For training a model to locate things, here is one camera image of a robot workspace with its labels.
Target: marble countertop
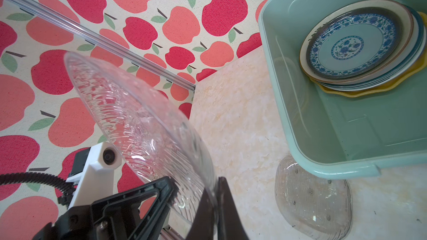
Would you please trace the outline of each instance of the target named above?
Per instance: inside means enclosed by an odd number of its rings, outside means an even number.
[[[310,237],[292,228],[275,201],[275,174],[289,154],[262,46],[198,83],[190,122],[225,176],[251,240]],[[349,180],[347,240],[427,239],[427,165]]]

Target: glass plate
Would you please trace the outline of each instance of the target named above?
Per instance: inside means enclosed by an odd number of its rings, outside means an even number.
[[[204,188],[217,205],[217,178],[209,152],[176,106],[106,61],[69,52],[65,65],[93,119],[144,183],[172,177],[178,192],[171,207],[189,222]]]

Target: pink apple print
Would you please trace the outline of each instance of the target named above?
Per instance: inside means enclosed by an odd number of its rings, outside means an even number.
[[[0,217],[2,239],[33,239],[47,223],[58,218],[58,207],[54,201],[43,196],[23,198],[3,212]]]
[[[37,157],[40,145],[28,136],[0,137],[0,174],[26,172],[28,166]],[[21,184],[0,186],[0,200],[12,195]]]

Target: floral pattern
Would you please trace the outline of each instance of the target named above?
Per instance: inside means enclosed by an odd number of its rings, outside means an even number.
[[[338,40],[330,53],[337,60],[348,60],[362,51],[363,44],[361,37],[355,35],[347,36]]]
[[[321,46],[326,41],[326,39],[331,36],[333,33],[339,31],[340,29],[343,29],[347,26],[354,25],[354,24],[370,24],[372,26],[375,26],[377,29],[380,30],[381,34],[383,35],[383,42],[380,46],[380,49],[377,51],[377,53],[368,61],[366,61],[364,64],[355,67],[350,70],[345,71],[333,71],[330,69],[325,68],[318,58],[318,53],[320,51]],[[349,59],[349,56],[355,56],[358,52],[362,50],[362,43],[363,40],[358,36],[350,36],[353,37],[351,40],[352,43],[350,44],[350,38],[348,39],[348,43],[346,43],[346,40],[341,39],[332,48],[331,55],[336,58],[336,56],[341,57],[337,58],[339,60],[343,59]],[[371,67],[374,67],[378,63],[380,63],[386,55],[392,51],[393,44],[396,41],[397,37],[397,31],[394,23],[389,18],[380,15],[380,14],[358,14],[358,15],[352,15],[349,17],[346,17],[344,19],[341,19],[339,22],[336,22],[332,24],[323,34],[321,34],[317,39],[315,39],[312,48],[310,50],[310,63],[309,66],[316,71],[319,75],[326,76],[326,77],[350,77],[357,75],[361,72],[365,72]],[[338,46],[342,45],[343,50],[338,51]]]

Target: clear plastic plate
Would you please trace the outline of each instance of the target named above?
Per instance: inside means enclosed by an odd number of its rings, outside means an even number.
[[[275,196],[285,220],[316,240],[340,240],[351,228],[351,192],[346,180],[322,179],[286,156],[276,173]]]
[[[204,188],[217,205],[209,152],[176,106],[108,62],[68,52],[65,66],[93,119],[144,183],[172,177],[179,190],[171,207],[189,222]]]

